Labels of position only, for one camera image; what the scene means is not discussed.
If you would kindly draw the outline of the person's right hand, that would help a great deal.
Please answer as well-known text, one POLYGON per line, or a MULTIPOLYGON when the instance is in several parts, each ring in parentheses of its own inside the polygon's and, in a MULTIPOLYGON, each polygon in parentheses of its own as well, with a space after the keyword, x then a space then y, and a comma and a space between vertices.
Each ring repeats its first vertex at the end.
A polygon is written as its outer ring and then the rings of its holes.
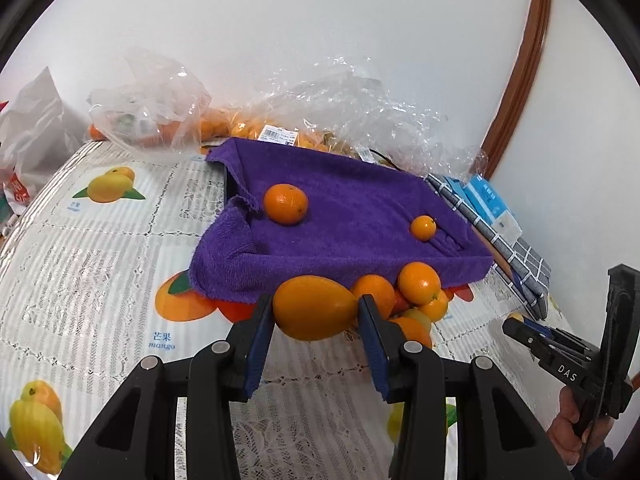
POLYGON ((564 386, 559 394, 559 413, 552 420, 547 436, 566 466, 575 466, 586 453, 594 452, 604 443, 614 426, 614 419, 608 416, 601 417, 593 427, 589 427, 581 437, 577 437, 573 426, 578 420, 579 408, 573 391, 564 386))

